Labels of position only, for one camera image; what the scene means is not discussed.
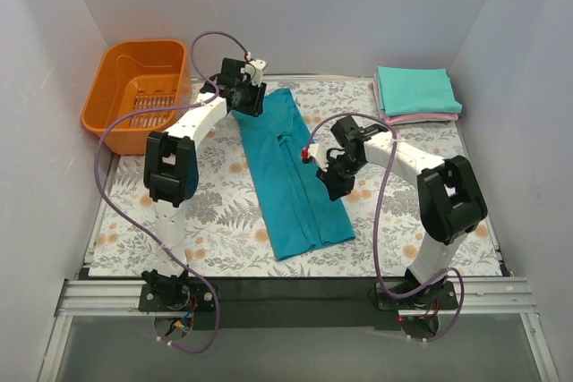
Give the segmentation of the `teal t shirt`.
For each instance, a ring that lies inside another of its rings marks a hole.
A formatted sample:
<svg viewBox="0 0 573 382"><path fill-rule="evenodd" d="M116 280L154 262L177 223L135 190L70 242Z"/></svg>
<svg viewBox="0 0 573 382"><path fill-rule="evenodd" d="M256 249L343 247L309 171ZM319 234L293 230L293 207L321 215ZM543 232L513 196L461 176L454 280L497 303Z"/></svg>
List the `teal t shirt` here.
<svg viewBox="0 0 573 382"><path fill-rule="evenodd" d="M257 117L234 117L275 258L353 240L343 203L330 200L316 168L301 161L310 132L291 91L270 92Z"/></svg>

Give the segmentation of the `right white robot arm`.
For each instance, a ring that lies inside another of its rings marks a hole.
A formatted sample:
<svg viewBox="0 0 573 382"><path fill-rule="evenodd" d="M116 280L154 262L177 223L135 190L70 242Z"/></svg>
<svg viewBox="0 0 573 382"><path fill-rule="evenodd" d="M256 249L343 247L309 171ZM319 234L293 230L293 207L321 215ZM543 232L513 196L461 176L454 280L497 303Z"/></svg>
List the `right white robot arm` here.
<svg viewBox="0 0 573 382"><path fill-rule="evenodd" d="M424 229L421 248L402 283L393 288L382 279L378 283L383 296L395 303L427 296L444 283L460 244L488 215L474 169L463 156L444 158L399 141L397 132L381 119L362 127L358 116L331 116L337 146L326 149L310 137L301 159L318 167L317 176L331 200L347 196L357 173L367 165L384 168L383 185L395 174L415 188Z"/></svg>

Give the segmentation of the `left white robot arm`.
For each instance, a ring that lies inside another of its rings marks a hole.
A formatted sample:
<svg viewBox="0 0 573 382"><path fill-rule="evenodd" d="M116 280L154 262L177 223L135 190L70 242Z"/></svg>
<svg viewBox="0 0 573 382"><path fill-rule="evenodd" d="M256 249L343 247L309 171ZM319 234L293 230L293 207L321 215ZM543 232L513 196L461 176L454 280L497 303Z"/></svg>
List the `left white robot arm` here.
<svg viewBox="0 0 573 382"><path fill-rule="evenodd" d="M153 269L142 278L148 297L167 309L185 309L192 297L189 273L176 262L185 257L186 211L199 184L198 147L229 112L253 117L262 113L266 67L261 59L225 58L220 72L200 89L198 106L147 138L143 182L154 202L155 235L161 244Z"/></svg>

